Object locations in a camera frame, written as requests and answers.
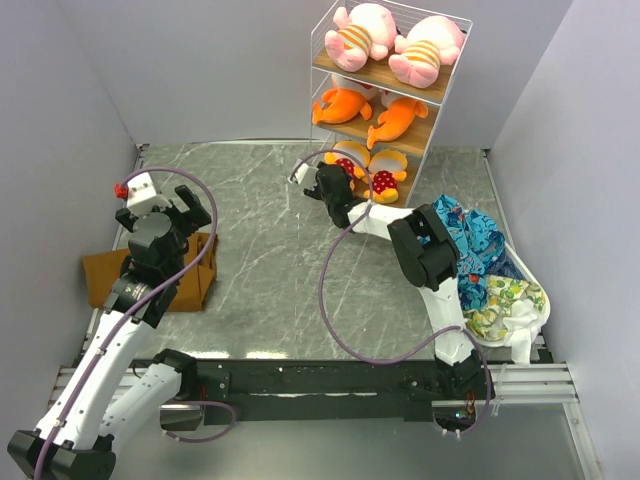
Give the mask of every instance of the white wire rack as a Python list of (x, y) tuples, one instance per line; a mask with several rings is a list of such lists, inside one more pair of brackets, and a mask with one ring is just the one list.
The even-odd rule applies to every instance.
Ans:
[[(429, 144), (431, 143), (431, 138), (433, 137), (433, 133), (435, 132), (438, 126), (438, 121), (441, 116), (440, 110), (444, 107), (444, 104), (451, 90), (451, 86), (453, 85), (453, 81), (458, 71), (460, 58), (462, 58), (462, 54), (464, 53), (464, 48), (467, 43), (467, 39), (469, 38), (469, 33), (471, 32), (471, 27), (473, 23), (470, 20), (467, 20), (464, 18), (454, 17), (451, 15), (446, 15), (446, 14), (434, 12), (431, 10), (425, 10), (422, 8), (411, 7), (408, 5), (402, 5), (400, 3), (396, 3), (388, 0), (380, 0), (377, 2), (385, 6), (386, 8), (388, 8), (389, 11), (391, 11), (395, 19), (396, 26), (398, 27), (398, 30), (402, 35), (406, 36), (411, 30), (411, 28), (413, 28), (414, 25), (416, 25), (418, 22), (420, 22), (424, 18), (431, 15), (442, 15), (451, 19), (456, 25), (458, 25), (458, 27), (464, 33), (466, 33), (465, 41), (464, 41), (464, 44), (462, 45), (460, 57), (458, 61), (456, 61), (456, 63), (453, 65), (450, 79), (446, 86), (446, 90), (444, 91), (444, 95), (442, 95), (441, 99), (433, 100), (423, 95), (420, 90), (414, 89), (413, 87), (410, 87), (410, 86), (403, 86), (398, 84), (390, 85), (390, 84), (384, 83), (383, 81), (377, 80), (376, 78), (370, 78), (365, 75), (358, 74), (357, 72), (349, 73), (349, 72), (342, 71), (337, 67), (335, 68), (326, 67), (316, 62), (316, 59), (318, 58), (318, 56), (324, 52), (324, 37), (326, 33), (329, 30), (336, 29), (336, 25), (333, 23), (333, 15), (337, 10), (337, 8), (343, 6), (347, 9), (347, 11), (350, 12), (355, 6), (361, 3), (366, 3), (366, 2), (361, 0), (336, 0), (336, 2), (331, 6), (331, 8), (329, 8), (327, 13), (325, 13), (325, 15), (322, 17), (322, 19), (318, 22), (318, 24), (315, 26), (315, 28), (311, 32), (311, 73), (310, 73), (310, 90), (309, 90), (309, 98), (311, 101), (309, 105), (309, 118), (311, 118), (311, 108), (313, 103), (315, 101), (320, 101), (320, 98), (322, 97), (322, 93), (326, 91), (328, 88), (330, 88), (331, 74), (340, 75), (346, 78), (350, 78), (352, 80), (356, 80), (360, 83), (373, 85), (374, 87), (392, 91), (400, 95), (416, 98), (421, 101), (425, 101), (427, 104), (429, 104), (430, 115), (436, 116), (435, 123), (431, 129), (431, 135), (429, 135), (429, 138), (426, 139), (425, 147), (422, 151), (422, 155), (416, 157), (414, 153), (413, 158), (409, 157), (409, 164), (410, 165), (413, 164), (414, 166), (417, 167), (417, 174), (416, 174), (416, 181), (413, 182), (411, 191), (407, 196), (407, 198), (405, 199), (404, 204), (406, 206), (411, 200), (411, 196), (413, 195), (413, 192), (414, 192), (414, 187), (417, 184), (417, 179), (420, 177), (422, 173), (422, 168), (425, 164), (427, 152), (429, 150)], [(322, 125), (318, 125), (316, 126), (316, 128), (314, 128), (314, 126), (311, 125), (310, 132), (309, 132), (310, 148), (312, 148), (311, 142), (314, 139), (322, 138), (322, 136), (319, 134), (319, 129), (331, 130), (329, 128), (323, 127)], [(361, 140), (361, 141), (363, 140), (362, 136), (350, 135), (348, 133), (337, 134), (335, 131), (332, 131), (326, 137), (325, 146), (326, 147), (330, 146), (332, 144), (331, 142), (341, 139), (343, 135), (346, 137), (355, 138), (357, 140)]]

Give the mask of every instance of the plush toy with polka dots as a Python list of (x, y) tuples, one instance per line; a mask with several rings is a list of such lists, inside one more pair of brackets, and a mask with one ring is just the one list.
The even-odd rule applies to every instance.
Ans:
[[(373, 179), (373, 201), (376, 203), (393, 203), (398, 197), (398, 182), (407, 178), (407, 157), (397, 150), (381, 150), (376, 153), (367, 170)], [(369, 190), (364, 192), (369, 198)]]
[[(367, 147), (363, 144), (356, 142), (355, 140), (344, 140), (342, 142), (337, 142), (333, 148), (335, 150), (340, 150), (346, 153), (350, 153), (354, 157), (356, 157), (360, 162), (367, 167), (369, 165), (369, 161), (371, 160), (371, 154)], [(324, 155), (324, 163), (328, 165), (340, 165), (351, 177), (351, 190), (355, 189), (354, 180), (363, 178), (365, 176), (364, 170), (356, 165), (351, 159), (349, 159), (345, 155), (340, 155), (339, 153), (328, 152)]]

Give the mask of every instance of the gray marble surface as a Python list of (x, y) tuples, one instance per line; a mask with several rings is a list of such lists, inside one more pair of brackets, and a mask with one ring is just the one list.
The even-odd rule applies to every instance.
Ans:
[[(150, 147), (145, 166), (180, 167), (213, 191), (220, 214), (219, 275), (206, 310), (165, 315), (138, 358), (163, 348), (199, 358), (350, 358), (327, 333), (317, 299), (320, 269), (339, 230), (321, 202), (285, 179), (309, 148), (308, 143)], [(479, 149), (433, 149), (426, 162), (411, 206), (447, 193), (502, 227)], [(158, 174), (158, 180), (166, 194), (184, 183), (176, 175)], [(325, 292), (338, 333), (365, 355), (396, 356), (431, 333), (420, 295), (384, 240), (349, 235), (331, 260)], [(501, 349), (490, 354), (509, 358)], [(433, 358), (433, 347), (415, 358)]]

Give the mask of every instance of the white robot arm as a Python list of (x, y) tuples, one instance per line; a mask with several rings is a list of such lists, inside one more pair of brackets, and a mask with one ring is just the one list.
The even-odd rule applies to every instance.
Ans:
[[(60, 398), (35, 430), (17, 431), (9, 443), (9, 454), (27, 476), (34, 476), (37, 458), (44, 448), (42, 478), (106, 480), (117, 453), (160, 406), (172, 399), (199, 396), (196, 360), (165, 350), (156, 355), (135, 386), (109, 405), (136, 352), (175, 297), (177, 282), (119, 327), (124, 313), (183, 269), (188, 236), (211, 223), (210, 215), (187, 187), (176, 188), (176, 193), (189, 207), (186, 212), (178, 210), (156, 189), (149, 173), (132, 179), (127, 188), (116, 186), (116, 195), (127, 200), (116, 219), (132, 233), (131, 255), (111, 288), (91, 345)], [(104, 349), (103, 342), (111, 337), (109, 347)], [(61, 412), (79, 384), (83, 387), (61, 422)], [(52, 432), (55, 436), (45, 446)]]
[[(408, 209), (372, 205), (353, 195), (350, 179), (338, 165), (302, 164), (290, 180), (303, 186), (306, 195), (322, 200), (339, 228), (351, 227), (353, 232), (392, 242), (403, 273), (425, 302), (434, 332), (451, 326), (464, 328), (458, 299), (459, 252), (431, 206)], [(419, 237), (430, 241), (422, 245)], [(480, 371), (477, 353), (462, 331), (437, 337), (435, 351), (436, 359), (451, 367), (450, 377), (459, 378), (461, 370), (463, 376)]]

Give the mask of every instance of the wooden shelf board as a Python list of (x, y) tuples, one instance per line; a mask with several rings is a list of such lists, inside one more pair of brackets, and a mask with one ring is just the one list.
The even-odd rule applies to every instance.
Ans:
[(333, 63), (329, 55), (327, 55), (327, 51), (323, 49), (314, 59), (313, 66), (327, 72), (337, 73), (343, 77), (352, 78), (359, 82), (417, 97), (432, 105), (442, 105), (455, 64), (442, 65), (438, 79), (432, 85), (427, 88), (415, 88), (400, 82), (389, 68), (388, 61), (388, 57), (379, 61), (369, 58), (364, 67), (357, 72), (345, 72)]
[[(377, 127), (378, 115), (386, 110), (380, 101), (380, 97), (374, 98), (370, 103), (373, 108), (373, 115), (368, 121), (362, 118), (362, 115), (358, 114), (355, 118), (346, 123), (330, 125), (320, 122), (316, 127), (320, 127), (340, 135), (353, 137), (358, 140), (364, 140), (366, 143), (369, 126), (373, 125)], [(433, 132), (433, 125), (439, 113), (439, 110), (435, 107), (428, 108), (429, 114), (427, 115), (427, 118), (416, 117), (407, 131), (396, 140), (391, 142), (376, 142), (376, 145), (384, 145), (389, 148), (400, 150), (403, 153), (408, 153), (409, 155), (422, 157), (424, 150), (429, 143), (429, 138)]]
[[(411, 187), (416, 181), (416, 176), (418, 174), (418, 168), (413, 165), (409, 165), (407, 167), (407, 179), (404, 182), (398, 182), (398, 199), (393, 203), (387, 203), (391, 207), (405, 207), (407, 205), (407, 198), (409, 198), (409, 192), (411, 192)], [(362, 182), (360, 180), (356, 181), (356, 190), (355, 194), (359, 197), (364, 196), (364, 192), (369, 189), (369, 185), (366, 182)]]

